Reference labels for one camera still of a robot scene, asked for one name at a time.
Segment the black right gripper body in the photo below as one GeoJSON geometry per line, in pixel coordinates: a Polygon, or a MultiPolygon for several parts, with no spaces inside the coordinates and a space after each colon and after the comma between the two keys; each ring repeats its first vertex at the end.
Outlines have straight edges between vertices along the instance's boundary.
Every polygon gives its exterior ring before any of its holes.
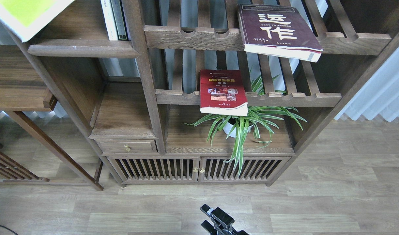
{"type": "Polygon", "coordinates": [[[249,235],[247,232],[241,230],[241,231],[235,231],[235,230],[221,230],[216,232],[217,235],[249,235]]]}

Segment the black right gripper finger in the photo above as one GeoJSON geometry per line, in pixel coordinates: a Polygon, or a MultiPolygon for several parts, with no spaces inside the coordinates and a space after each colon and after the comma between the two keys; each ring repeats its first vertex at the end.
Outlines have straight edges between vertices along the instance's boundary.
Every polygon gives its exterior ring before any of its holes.
{"type": "Polygon", "coordinates": [[[211,221],[213,222],[212,225],[216,228],[217,231],[221,231],[223,229],[235,230],[232,227],[235,220],[219,207],[213,209],[207,204],[203,204],[200,207],[200,210],[211,219],[211,221]]]}
{"type": "Polygon", "coordinates": [[[202,228],[204,228],[208,232],[208,234],[217,235],[216,228],[211,223],[209,223],[207,220],[204,220],[201,223],[201,226],[202,226],[202,228]]]}

